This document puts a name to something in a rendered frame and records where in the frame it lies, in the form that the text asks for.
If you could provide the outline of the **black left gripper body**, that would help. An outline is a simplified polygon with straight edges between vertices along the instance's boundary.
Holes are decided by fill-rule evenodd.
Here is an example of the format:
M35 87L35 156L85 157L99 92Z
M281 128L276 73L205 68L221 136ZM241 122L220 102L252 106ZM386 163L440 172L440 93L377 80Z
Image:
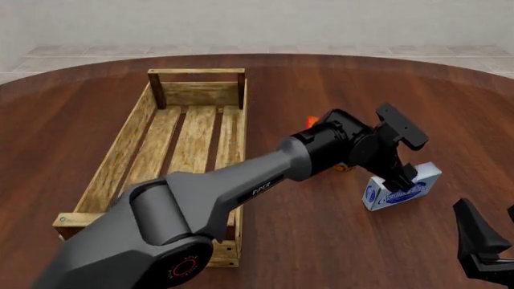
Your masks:
M378 148L365 168L389 182L410 182L398 155L398 144L402 136L388 124L376 127L374 134L377 136Z

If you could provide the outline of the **wooden slat tray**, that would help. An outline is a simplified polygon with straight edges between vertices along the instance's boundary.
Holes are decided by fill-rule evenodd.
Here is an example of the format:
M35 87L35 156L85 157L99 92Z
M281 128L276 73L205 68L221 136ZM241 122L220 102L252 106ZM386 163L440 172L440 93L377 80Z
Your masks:
M176 171L205 173L244 160L244 69L151 69L148 78L74 211L54 220L61 239L99 218L130 185Z

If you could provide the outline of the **orange printed food box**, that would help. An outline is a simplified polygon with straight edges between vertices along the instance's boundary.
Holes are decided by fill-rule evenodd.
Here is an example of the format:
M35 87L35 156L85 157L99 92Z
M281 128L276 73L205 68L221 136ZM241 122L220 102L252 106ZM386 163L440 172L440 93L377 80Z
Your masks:
M306 120L306 128L311 128L320 118L316 116L308 116ZM338 163L332 167L339 172L349 172L354 170L354 167L348 166L345 163Z

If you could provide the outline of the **blue and white cream cheese box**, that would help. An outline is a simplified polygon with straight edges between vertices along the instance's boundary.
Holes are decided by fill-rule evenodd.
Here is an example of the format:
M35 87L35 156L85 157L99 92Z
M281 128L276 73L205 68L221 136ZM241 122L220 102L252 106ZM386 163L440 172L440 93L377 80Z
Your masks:
M433 162L416 165L415 168L418 175L412 180L414 186L396 192L389 191L384 186L385 180L382 178L371 177L362 195L362 201L366 209L376 211L428 194L442 171Z

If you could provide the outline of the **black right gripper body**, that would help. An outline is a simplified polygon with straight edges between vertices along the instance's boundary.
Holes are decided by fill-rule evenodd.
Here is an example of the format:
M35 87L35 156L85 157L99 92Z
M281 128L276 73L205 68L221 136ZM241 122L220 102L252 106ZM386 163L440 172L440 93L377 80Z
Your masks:
M489 283L514 283L514 258L501 258L497 254L457 254L459 263L469 279Z

